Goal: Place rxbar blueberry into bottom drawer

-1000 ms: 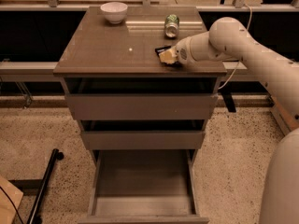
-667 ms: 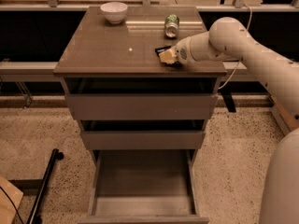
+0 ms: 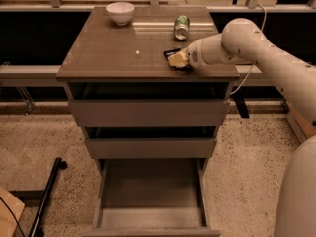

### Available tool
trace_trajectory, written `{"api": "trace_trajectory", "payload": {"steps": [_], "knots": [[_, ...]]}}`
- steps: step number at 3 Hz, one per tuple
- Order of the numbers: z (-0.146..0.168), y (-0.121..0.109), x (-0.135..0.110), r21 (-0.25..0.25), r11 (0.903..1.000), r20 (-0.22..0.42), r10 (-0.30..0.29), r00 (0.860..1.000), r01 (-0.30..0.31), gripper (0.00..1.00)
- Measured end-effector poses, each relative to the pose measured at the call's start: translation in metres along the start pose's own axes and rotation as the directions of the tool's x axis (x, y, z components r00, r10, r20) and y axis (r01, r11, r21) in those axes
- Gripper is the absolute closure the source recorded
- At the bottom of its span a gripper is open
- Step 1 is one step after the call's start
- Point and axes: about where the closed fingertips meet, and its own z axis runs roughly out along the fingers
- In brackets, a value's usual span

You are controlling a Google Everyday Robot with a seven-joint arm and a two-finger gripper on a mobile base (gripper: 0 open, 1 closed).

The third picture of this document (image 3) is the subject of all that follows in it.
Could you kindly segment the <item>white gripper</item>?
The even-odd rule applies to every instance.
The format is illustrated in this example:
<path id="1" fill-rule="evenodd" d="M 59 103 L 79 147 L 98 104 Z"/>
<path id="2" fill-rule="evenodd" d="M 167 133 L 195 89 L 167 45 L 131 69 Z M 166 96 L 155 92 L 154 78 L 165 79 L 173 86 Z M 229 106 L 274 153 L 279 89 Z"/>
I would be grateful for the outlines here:
<path id="1" fill-rule="evenodd" d="M 186 52 L 183 50 L 171 51 L 167 54 L 167 60 L 170 66 L 183 68 L 186 65 L 194 69 L 203 68 L 208 65 L 202 53 L 203 39 L 198 39 L 190 43 Z"/>

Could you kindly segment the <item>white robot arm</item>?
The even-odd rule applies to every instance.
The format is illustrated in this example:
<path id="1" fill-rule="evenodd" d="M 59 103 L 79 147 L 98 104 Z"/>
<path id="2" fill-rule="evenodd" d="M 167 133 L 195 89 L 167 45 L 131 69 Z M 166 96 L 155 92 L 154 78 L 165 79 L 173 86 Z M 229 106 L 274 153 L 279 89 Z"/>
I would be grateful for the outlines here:
<path id="1" fill-rule="evenodd" d="M 251 20 L 237 18 L 220 34 L 191 42 L 167 56 L 177 69 L 249 61 L 310 123 L 316 121 L 316 73 L 312 65 L 272 44 Z M 316 237 L 316 136 L 288 163 L 280 188 L 274 237 Z"/>

